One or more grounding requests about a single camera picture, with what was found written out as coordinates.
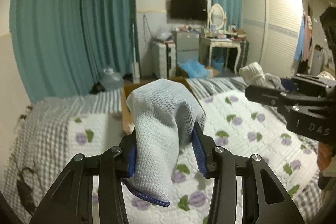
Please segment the blue bubble wrap pile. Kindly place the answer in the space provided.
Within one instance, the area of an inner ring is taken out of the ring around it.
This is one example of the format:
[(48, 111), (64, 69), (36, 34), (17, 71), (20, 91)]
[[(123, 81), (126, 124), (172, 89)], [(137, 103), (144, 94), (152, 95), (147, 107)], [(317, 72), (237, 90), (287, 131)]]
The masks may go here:
[(178, 63), (178, 72), (184, 78), (189, 79), (210, 79), (213, 77), (213, 71), (206, 68), (197, 60), (188, 60), (184, 63)]

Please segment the white sock green band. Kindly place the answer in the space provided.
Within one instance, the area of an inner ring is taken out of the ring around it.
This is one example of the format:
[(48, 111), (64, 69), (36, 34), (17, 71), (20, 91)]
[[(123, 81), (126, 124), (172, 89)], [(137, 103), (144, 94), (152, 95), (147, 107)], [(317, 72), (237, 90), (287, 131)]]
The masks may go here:
[(274, 76), (270, 73), (266, 73), (264, 75), (264, 78), (266, 80), (266, 83), (274, 89), (278, 89), (278, 90), (285, 90), (285, 88), (283, 87), (282, 83), (281, 83), (281, 79), (278, 76)]

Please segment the large teal curtain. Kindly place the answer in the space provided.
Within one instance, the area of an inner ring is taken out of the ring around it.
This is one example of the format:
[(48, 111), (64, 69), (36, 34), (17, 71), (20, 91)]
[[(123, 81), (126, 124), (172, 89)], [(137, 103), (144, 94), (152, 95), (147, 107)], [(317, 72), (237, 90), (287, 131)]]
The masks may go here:
[(132, 72), (135, 0), (11, 0), (10, 32), (31, 102), (88, 94), (105, 68)]

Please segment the white hard suitcase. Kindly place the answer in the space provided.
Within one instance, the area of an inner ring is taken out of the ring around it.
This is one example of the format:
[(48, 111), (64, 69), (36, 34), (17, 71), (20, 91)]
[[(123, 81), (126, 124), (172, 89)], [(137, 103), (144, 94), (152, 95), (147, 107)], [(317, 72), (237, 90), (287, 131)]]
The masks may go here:
[(155, 43), (152, 46), (153, 70), (158, 78), (171, 79), (176, 76), (176, 49), (174, 43)]

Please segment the white ribbed sock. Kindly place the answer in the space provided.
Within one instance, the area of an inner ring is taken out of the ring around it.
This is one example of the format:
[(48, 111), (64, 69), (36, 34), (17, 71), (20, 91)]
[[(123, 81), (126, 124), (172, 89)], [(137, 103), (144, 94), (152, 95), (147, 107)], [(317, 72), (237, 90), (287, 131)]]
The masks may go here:
[(266, 83), (263, 69), (257, 62), (240, 68), (239, 74), (247, 85), (264, 86)]

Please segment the open cardboard box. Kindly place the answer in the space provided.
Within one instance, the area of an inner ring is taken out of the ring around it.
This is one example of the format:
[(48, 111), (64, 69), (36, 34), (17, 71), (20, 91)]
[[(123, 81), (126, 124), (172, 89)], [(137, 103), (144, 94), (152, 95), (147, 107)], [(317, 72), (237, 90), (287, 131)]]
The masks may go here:
[(190, 138), (194, 123), (204, 126), (205, 112), (183, 79), (159, 79), (122, 91), (122, 126), (126, 135), (173, 135)]

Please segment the white oval vanity mirror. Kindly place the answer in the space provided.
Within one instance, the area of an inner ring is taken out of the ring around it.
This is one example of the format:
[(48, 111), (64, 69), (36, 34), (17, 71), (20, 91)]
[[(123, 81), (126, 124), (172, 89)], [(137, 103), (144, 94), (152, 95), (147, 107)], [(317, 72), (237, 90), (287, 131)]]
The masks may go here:
[(227, 16), (220, 4), (216, 3), (211, 7), (208, 13), (208, 24), (211, 32), (226, 29)]

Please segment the black wall television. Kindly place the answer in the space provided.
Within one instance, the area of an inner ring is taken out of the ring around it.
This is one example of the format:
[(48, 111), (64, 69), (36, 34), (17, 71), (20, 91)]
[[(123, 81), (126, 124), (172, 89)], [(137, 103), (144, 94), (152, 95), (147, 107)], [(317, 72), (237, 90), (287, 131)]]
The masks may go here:
[(170, 17), (204, 22), (208, 18), (207, 8), (207, 0), (170, 0)]

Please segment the clear water jug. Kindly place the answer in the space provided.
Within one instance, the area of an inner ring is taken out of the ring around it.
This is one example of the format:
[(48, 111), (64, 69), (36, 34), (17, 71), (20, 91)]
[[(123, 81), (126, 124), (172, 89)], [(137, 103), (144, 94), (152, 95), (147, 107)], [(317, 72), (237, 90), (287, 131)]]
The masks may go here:
[(124, 81), (120, 73), (114, 71), (112, 68), (105, 68), (100, 83), (109, 92), (121, 89)]

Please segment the blue plastic basket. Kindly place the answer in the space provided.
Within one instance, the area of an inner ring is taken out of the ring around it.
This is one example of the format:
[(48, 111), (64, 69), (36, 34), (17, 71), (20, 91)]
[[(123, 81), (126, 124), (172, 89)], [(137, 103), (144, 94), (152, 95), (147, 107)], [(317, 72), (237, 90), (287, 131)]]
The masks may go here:
[(224, 68), (225, 59), (223, 57), (213, 58), (211, 60), (211, 67), (221, 72)]

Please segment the white louvered wardrobe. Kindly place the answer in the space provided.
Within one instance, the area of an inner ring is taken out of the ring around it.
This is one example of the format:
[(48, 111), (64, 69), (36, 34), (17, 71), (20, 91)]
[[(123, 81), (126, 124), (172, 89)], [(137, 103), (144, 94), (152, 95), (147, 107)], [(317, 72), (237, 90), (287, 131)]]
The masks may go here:
[(242, 29), (249, 43), (247, 61), (279, 77), (295, 73), (302, 0), (243, 0)]

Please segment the grey mini fridge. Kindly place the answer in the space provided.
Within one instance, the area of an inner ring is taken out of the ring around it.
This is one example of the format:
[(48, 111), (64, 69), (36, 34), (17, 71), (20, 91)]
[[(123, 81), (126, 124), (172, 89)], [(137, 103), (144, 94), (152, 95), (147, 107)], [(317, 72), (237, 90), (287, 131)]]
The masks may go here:
[(189, 60), (199, 58), (199, 33), (175, 31), (173, 32), (175, 50), (178, 63), (185, 63)]

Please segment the white stick vacuum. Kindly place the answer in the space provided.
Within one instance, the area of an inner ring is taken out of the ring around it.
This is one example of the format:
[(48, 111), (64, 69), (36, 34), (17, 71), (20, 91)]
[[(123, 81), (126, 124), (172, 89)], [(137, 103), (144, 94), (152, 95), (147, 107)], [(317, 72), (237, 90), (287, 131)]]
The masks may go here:
[(140, 83), (140, 73), (139, 73), (139, 63), (137, 62), (137, 57), (136, 57), (134, 23), (131, 26), (132, 26), (132, 49), (133, 49), (132, 78), (133, 78), (134, 84), (139, 84)]

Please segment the white floral quilt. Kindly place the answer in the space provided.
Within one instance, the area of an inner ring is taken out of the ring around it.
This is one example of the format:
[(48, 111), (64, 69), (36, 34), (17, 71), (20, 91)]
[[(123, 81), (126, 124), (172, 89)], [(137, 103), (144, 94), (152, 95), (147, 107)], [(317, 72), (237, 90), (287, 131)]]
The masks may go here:
[[(317, 186), (317, 143), (289, 132), (272, 109), (249, 102), (242, 92), (229, 91), (202, 99), (205, 134), (217, 145), (248, 157), (259, 154), (286, 188), (303, 219), (309, 221), (321, 206)], [(84, 113), (68, 124), (66, 155), (94, 156), (119, 143), (121, 121), (110, 114)], [(168, 207), (156, 206), (123, 190), (130, 223), (205, 223), (213, 180), (198, 172), (191, 146), (179, 153)]]

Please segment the light blue white sock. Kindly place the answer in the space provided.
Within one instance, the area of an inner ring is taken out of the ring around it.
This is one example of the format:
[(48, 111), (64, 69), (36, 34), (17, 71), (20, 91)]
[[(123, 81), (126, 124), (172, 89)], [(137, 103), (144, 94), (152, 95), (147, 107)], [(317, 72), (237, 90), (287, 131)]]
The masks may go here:
[(179, 157), (179, 149), (189, 145), (190, 138), (181, 140), (173, 135), (136, 134), (135, 171), (125, 185), (135, 196), (155, 205), (168, 207)]

